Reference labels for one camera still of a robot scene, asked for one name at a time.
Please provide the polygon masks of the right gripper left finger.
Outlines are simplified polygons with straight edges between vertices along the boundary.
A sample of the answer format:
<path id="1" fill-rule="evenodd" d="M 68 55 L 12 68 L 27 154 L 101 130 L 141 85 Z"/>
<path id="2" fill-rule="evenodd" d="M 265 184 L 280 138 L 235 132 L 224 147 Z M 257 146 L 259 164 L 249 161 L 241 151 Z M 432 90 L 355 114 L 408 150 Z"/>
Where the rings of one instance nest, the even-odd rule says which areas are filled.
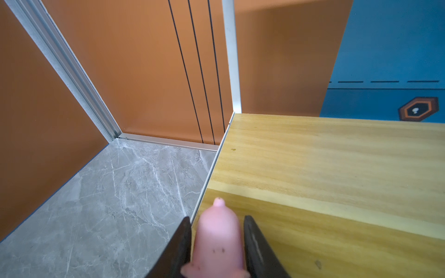
<path id="1" fill-rule="evenodd" d="M 191 244 L 191 222 L 186 216 L 145 278 L 183 278 L 181 268 L 191 260 Z"/>

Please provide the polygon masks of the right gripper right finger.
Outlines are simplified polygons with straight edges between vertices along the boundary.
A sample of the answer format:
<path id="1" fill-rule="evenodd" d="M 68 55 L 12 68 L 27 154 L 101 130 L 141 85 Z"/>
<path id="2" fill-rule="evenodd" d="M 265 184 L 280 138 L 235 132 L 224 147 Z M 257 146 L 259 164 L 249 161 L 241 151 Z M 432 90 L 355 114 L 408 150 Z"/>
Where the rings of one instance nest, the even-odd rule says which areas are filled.
<path id="1" fill-rule="evenodd" d="M 250 215 L 243 222 L 246 267 L 252 278 L 290 278 Z"/>

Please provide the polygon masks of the white frame wooden shelf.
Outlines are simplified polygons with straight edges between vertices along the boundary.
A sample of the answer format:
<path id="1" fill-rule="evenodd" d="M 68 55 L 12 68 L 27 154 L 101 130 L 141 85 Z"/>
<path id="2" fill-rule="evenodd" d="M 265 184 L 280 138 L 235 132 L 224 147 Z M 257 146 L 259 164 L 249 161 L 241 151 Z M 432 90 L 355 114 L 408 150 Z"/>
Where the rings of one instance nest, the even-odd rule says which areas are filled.
<path id="1" fill-rule="evenodd" d="M 235 110 L 196 216 L 294 277 L 445 275 L 445 3 L 224 1 Z"/>

